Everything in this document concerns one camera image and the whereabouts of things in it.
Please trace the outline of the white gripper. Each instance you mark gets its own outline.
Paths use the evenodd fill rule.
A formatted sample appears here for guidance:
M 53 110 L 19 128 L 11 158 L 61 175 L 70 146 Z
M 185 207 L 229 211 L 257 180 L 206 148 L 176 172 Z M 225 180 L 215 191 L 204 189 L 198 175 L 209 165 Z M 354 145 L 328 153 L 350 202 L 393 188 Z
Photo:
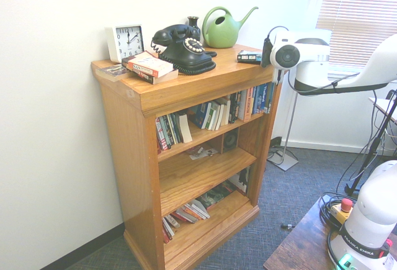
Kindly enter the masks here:
M 298 64 L 298 48 L 295 46 L 295 35 L 292 32 L 280 31 L 276 34 L 270 63 L 274 67 L 272 82 L 275 84 L 283 81 L 284 71 Z

